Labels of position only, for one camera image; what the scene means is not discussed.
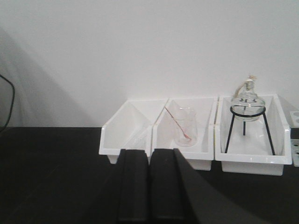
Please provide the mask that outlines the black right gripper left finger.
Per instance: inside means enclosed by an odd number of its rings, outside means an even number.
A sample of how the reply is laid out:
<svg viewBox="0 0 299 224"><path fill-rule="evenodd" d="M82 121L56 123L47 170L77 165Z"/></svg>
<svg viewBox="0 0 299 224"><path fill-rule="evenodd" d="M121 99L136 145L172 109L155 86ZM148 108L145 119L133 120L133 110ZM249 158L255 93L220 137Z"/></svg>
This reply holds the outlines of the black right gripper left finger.
<svg viewBox="0 0 299 224"><path fill-rule="evenodd" d="M142 150L125 150L118 221L148 220L148 158Z"/></svg>

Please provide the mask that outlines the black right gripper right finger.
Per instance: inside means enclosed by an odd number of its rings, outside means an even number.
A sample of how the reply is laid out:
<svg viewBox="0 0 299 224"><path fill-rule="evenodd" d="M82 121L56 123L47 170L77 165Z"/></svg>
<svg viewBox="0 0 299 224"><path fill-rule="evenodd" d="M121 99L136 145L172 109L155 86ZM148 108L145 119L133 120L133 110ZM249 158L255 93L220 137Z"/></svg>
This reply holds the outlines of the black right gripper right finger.
<svg viewBox="0 0 299 224"><path fill-rule="evenodd" d="M257 218L222 195L178 149L156 149L150 159L154 224L255 224Z"/></svg>

